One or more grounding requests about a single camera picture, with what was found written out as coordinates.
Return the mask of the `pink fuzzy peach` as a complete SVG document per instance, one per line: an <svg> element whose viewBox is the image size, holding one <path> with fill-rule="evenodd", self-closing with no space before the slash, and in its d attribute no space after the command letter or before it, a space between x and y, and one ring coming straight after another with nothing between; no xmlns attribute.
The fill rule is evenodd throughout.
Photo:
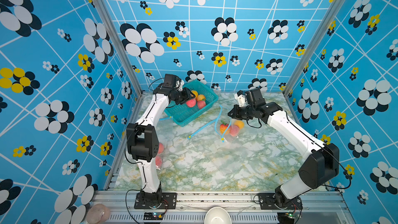
<svg viewBox="0 0 398 224"><path fill-rule="evenodd" d="M236 125L231 125L230 127L230 135L231 136L237 136L239 134L240 128Z"/></svg>

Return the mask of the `yellow round peach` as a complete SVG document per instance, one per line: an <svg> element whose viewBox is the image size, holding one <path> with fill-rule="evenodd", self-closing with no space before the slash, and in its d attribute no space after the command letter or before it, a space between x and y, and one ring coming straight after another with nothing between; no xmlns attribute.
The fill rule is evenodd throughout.
<svg viewBox="0 0 398 224"><path fill-rule="evenodd" d="M245 125L244 125L244 122L241 121L241 120L236 120L236 121L234 122L234 125L238 126L240 129L242 129L242 128L245 126Z"/></svg>

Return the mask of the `clear zip bag blue zipper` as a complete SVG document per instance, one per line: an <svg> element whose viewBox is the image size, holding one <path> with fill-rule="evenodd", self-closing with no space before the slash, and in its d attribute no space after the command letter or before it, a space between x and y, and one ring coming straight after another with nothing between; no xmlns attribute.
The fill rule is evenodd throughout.
<svg viewBox="0 0 398 224"><path fill-rule="evenodd" d="M166 117L161 118L158 125L156 126L159 143L162 143L164 145L164 152L161 154L157 154L155 158L155 165L158 171L161 171L163 169L166 157L169 154L169 149L173 144L173 124L173 117Z"/></svg>

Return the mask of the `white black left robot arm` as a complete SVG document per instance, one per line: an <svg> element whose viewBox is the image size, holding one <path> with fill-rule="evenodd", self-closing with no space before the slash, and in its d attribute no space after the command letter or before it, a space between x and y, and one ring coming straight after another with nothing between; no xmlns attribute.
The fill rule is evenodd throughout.
<svg viewBox="0 0 398 224"><path fill-rule="evenodd" d="M155 128L171 102L184 104L193 96L183 82L177 82L174 86L162 83L153 91L152 100L142 117L127 126L126 150L139 167L142 178L139 197L146 205L157 207L162 201L161 182L155 164L160 142Z"/></svg>

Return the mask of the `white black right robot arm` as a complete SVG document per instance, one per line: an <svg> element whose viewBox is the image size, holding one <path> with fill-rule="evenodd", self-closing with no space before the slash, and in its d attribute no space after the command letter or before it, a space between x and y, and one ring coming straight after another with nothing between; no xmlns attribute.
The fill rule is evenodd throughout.
<svg viewBox="0 0 398 224"><path fill-rule="evenodd" d="M339 174L339 148L309 134L292 121L278 104L234 105L228 116L236 120L257 118L268 124L282 134L305 159L297 174L275 189L274 202L279 208L286 208L293 199L322 186Z"/></svg>

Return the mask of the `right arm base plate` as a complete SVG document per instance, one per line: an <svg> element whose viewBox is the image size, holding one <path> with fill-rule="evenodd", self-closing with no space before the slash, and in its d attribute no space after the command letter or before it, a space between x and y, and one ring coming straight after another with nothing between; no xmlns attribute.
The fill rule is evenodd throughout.
<svg viewBox="0 0 398 224"><path fill-rule="evenodd" d="M258 193L254 201L260 205L261 210L302 210L302 200L299 197L286 199L279 193Z"/></svg>

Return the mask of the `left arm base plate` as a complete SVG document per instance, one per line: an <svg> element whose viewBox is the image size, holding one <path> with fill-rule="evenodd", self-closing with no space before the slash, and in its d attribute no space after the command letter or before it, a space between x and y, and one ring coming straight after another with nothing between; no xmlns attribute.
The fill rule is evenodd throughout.
<svg viewBox="0 0 398 224"><path fill-rule="evenodd" d="M175 209L177 203L177 193L153 193L149 194L141 191L136 195L134 204L135 209Z"/></svg>

